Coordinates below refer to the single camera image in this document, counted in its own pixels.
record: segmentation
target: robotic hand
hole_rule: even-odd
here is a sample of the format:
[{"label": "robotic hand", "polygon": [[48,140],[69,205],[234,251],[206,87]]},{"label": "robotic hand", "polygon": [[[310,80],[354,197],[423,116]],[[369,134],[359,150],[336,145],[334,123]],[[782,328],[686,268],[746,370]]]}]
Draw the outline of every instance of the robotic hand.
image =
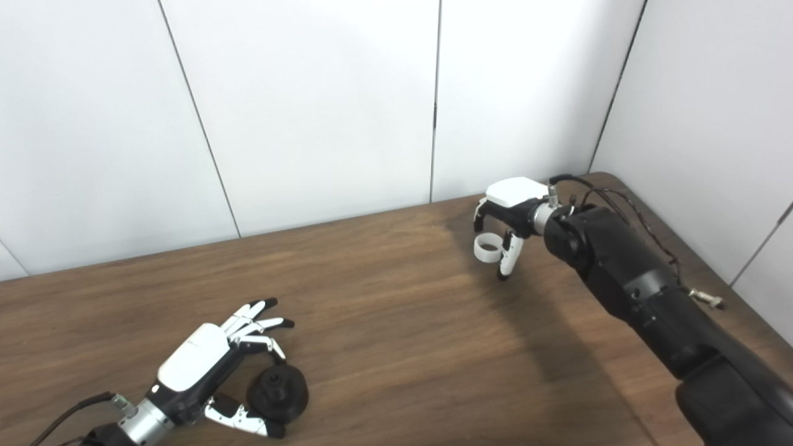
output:
[{"label": "robotic hand", "polygon": [[626,322],[680,381],[676,400],[706,446],[793,444],[793,390],[746,346],[725,332],[691,298],[711,308],[719,299],[685,287],[669,263],[609,209],[561,206],[555,184],[586,180],[559,175],[546,186],[526,178],[505,179],[487,189],[474,214],[509,226],[495,252],[474,242],[480,260],[500,262],[498,278],[512,273],[523,241],[541,236],[548,251],[579,275],[603,308]]},{"label": "robotic hand", "polygon": [[[301,372],[286,364],[278,343],[263,333],[292,328],[282,317],[256,321],[278,304],[275,298],[242,306],[221,326],[205,323],[160,366],[145,399],[133,407],[125,399],[113,402],[125,417],[95,428],[83,444],[154,446],[174,427],[192,425],[202,417],[232,429],[283,438],[284,424],[308,405],[308,389]],[[235,399],[216,394],[220,385],[247,355],[268,353],[275,360],[248,390],[252,410]]]}]

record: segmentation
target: black cable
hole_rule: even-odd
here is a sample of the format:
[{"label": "black cable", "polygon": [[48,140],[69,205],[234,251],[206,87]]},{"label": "black cable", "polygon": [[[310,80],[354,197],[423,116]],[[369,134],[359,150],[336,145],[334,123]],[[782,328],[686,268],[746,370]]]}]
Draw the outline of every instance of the black cable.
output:
[{"label": "black cable", "polygon": [[628,226],[630,226],[631,228],[634,227],[630,223],[630,219],[628,218],[628,216],[625,215],[625,213],[623,212],[623,210],[621,210],[619,208],[619,206],[617,206],[617,203],[615,203],[614,200],[612,200],[611,197],[606,195],[602,190],[599,190],[598,187],[595,186],[594,184],[590,183],[589,181],[587,181],[587,180],[585,180],[585,179],[583,179],[583,178],[581,178],[579,176],[575,176],[575,175],[571,175],[571,174],[562,174],[562,175],[552,176],[548,180],[548,183],[551,184],[551,185],[554,185],[556,183],[559,183],[560,181],[574,181],[576,183],[580,183],[580,184],[583,184],[584,186],[588,187],[589,190],[587,191],[587,194],[584,196],[584,201],[581,202],[581,205],[586,203],[586,197],[587,197],[587,195],[589,195],[589,192],[595,192],[596,194],[598,194],[603,199],[603,201],[606,202],[606,204],[608,204],[614,210],[614,212],[620,218],[622,218],[623,221],[625,221],[626,224],[628,224]]},{"label": "black cable", "polygon": [[612,189],[608,189],[607,187],[601,187],[600,189],[603,192],[616,194],[619,197],[621,197],[623,200],[625,200],[626,203],[628,203],[628,206],[630,206],[630,208],[634,211],[634,213],[636,213],[636,217],[639,219],[639,222],[642,223],[642,226],[644,227],[645,231],[650,236],[650,238],[652,238],[653,241],[655,242],[655,244],[658,245],[658,247],[664,252],[664,254],[669,256],[669,258],[671,259],[669,261],[669,264],[675,266],[675,275],[677,276],[677,282],[679,283],[680,282],[680,259],[678,259],[677,256],[675,256],[674,252],[672,252],[671,250],[666,248],[664,246],[664,244],[661,243],[661,240],[658,238],[657,235],[655,235],[655,232],[653,231],[653,228],[651,228],[649,223],[647,223],[647,220],[645,220],[644,215],[642,215],[642,213],[639,211],[638,207],[633,202],[633,200],[631,200],[630,197],[628,197],[627,194],[625,194],[624,192],[621,192],[619,190],[612,190]]},{"label": "black cable", "polygon": [[587,181],[587,180],[585,180],[585,179],[583,179],[581,177],[577,177],[575,175],[570,175],[570,174],[563,174],[563,175],[557,175],[557,176],[551,177],[551,179],[549,180],[549,183],[550,184],[556,184],[556,183],[558,183],[560,181],[565,181],[565,180],[581,183],[584,186],[589,188],[589,190],[587,190],[587,193],[584,194],[584,198],[581,200],[581,205],[582,206],[586,204],[587,199],[589,198],[589,195],[592,192],[594,192],[594,193],[598,194],[629,226],[633,227],[633,225],[630,224],[630,221],[627,219],[625,214],[621,212],[619,207],[617,207],[616,203],[614,203],[614,201],[611,200],[611,198],[608,197],[607,194],[616,194],[620,198],[622,198],[625,201],[625,203],[627,203],[628,206],[634,211],[634,213],[636,214],[636,217],[639,220],[639,223],[642,224],[642,227],[647,232],[647,234],[650,236],[650,238],[653,239],[653,242],[655,242],[655,244],[659,247],[660,250],[662,250],[664,252],[664,254],[669,256],[669,258],[671,259],[669,261],[669,264],[670,265],[674,265],[674,267],[675,267],[675,276],[677,277],[677,282],[678,283],[682,283],[681,278],[680,278],[681,277],[680,276],[680,259],[678,259],[678,257],[675,256],[675,254],[671,250],[669,250],[668,248],[666,248],[666,246],[664,246],[664,244],[661,242],[661,240],[658,238],[658,236],[653,231],[653,228],[651,228],[649,223],[647,223],[647,220],[644,218],[644,215],[642,215],[642,212],[639,210],[639,208],[636,206],[636,204],[633,202],[633,200],[631,200],[630,197],[628,197],[627,194],[625,194],[624,192],[621,192],[619,190],[613,190],[613,189],[609,189],[607,187],[595,186],[591,182],[589,182],[589,181]]},{"label": "black cable", "polygon": [[[60,426],[61,423],[63,423],[67,418],[69,418],[72,414],[74,414],[78,410],[85,409],[86,407],[92,406],[92,405],[97,404],[99,402],[110,401],[111,399],[113,399],[114,396],[116,396],[116,394],[114,394],[113,392],[105,392],[103,394],[94,395],[91,398],[86,398],[86,399],[82,400],[81,402],[75,404],[74,407],[72,407],[71,409],[69,409],[66,412],[64,412],[63,415],[61,415],[60,417],[57,417],[52,422],[52,424],[50,424],[41,433],[41,435],[39,435],[38,438],[36,438],[30,444],[30,446],[38,446],[39,444],[41,444],[41,442],[44,441],[44,439],[47,438],[49,436],[49,434],[52,433],[52,431],[54,431],[58,426]],[[73,443],[74,441],[75,440],[68,441],[65,444]]]}]

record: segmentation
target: wooden tabletop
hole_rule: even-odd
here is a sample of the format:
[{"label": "wooden tabletop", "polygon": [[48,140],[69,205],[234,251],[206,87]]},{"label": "wooden tabletop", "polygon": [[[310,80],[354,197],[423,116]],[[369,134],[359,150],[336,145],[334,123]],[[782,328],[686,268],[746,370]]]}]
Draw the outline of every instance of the wooden tabletop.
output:
[{"label": "wooden tabletop", "polygon": [[[675,380],[539,239],[505,283],[473,257],[478,198],[0,283],[0,441],[28,444],[104,390],[139,401],[202,322],[275,296],[265,315],[296,321],[273,336],[311,393],[286,439],[201,421],[161,444],[701,444]],[[793,382],[793,349],[642,208],[685,282],[727,299],[712,316]],[[243,399],[268,364],[247,359],[222,390]],[[45,445],[118,418],[92,406]]]}]

